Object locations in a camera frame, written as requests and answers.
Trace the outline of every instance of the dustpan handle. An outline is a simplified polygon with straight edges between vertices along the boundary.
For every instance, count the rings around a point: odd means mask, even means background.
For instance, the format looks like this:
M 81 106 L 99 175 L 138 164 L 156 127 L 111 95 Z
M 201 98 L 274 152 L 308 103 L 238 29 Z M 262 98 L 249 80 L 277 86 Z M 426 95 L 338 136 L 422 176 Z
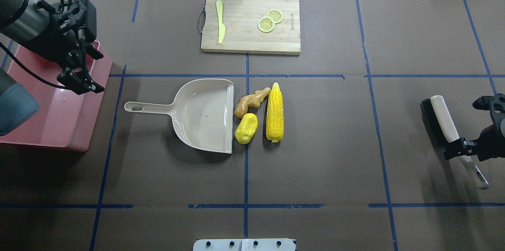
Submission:
M 170 115 L 171 106 L 153 103 L 126 102 L 125 111 L 141 114 Z

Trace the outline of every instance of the cutting board handle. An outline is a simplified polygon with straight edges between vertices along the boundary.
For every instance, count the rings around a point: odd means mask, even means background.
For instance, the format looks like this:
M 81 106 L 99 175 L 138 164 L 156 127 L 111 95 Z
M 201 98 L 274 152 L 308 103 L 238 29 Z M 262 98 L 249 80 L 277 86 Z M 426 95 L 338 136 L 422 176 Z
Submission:
M 196 25 L 198 27 L 198 30 L 200 30 L 200 34 L 203 34 L 204 33 L 204 29 L 203 28 L 200 28 L 200 22 L 202 21 L 202 14 L 204 16 L 204 25 L 205 25 L 205 6 L 202 10 L 202 12 L 200 12 L 200 15 L 198 16 L 198 24 Z

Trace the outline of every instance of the white handle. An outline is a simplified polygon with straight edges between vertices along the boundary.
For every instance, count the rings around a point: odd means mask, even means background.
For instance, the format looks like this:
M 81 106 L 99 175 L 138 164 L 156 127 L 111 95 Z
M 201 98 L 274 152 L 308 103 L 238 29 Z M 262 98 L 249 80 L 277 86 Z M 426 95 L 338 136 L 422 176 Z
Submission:
M 141 114 L 154 114 L 154 115 L 170 115 L 171 105 L 141 103 L 141 102 L 126 102 L 125 111 Z
M 454 125 L 453 118 L 451 118 L 451 114 L 449 114 L 449 109 L 447 109 L 447 105 L 443 97 L 435 95 L 430 98 L 430 101 L 445 139 L 448 142 L 453 142 L 459 139 L 460 136 L 456 130 L 456 126 Z M 485 179 L 484 175 L 482 175 L 477 165 L 475 165 L 471 157 L 468 155 L 462 155 L 458 156 L 458 158 L 467 170 L 470 178 L 474 181 L 475 186 L 481 190 L 487 189 L 489 187 L 489 183 Z

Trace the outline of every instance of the lemon slice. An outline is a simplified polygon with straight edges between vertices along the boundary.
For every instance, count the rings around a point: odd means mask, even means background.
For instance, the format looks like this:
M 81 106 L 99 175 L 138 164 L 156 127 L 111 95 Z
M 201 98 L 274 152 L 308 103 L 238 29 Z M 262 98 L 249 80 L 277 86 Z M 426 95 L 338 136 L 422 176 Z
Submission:
M 261 17 L 258 20 L 258 29 L 263 33 L 269 33 L 274 29 L 275 22 L 272 17 Z
M 272 17 L 272 19 L 274 19 L 275 24 L 280 23 L 280 21 L 282 21 L 283 19 L 282 12 L 276 9 L 271 9 L 267 11 L 267 17 Z

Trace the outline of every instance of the brush handle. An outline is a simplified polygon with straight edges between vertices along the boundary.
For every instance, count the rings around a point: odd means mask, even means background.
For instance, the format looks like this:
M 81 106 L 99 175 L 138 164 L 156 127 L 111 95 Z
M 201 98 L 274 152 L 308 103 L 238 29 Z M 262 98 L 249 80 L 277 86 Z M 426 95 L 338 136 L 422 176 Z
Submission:
M 451 118 L 449 109 L 447 109 L 444 98 L 440 95 L 435 95 L 430 98 L 430 101 L 447 142 L 453 142 L 459 139 L 460 136 L 456 130 L 456 126 L 454 125 L 453 118 Z M 485 179 L 484 175 L 482 175 L 477 165 L 475 165 L 471 157 L 468 155 L 462 155 L 458 156 L 458 159 L 467 170 L 468 175 L 470 175 L 477 188 L 485 190 L 489 187 L 489 183 Z

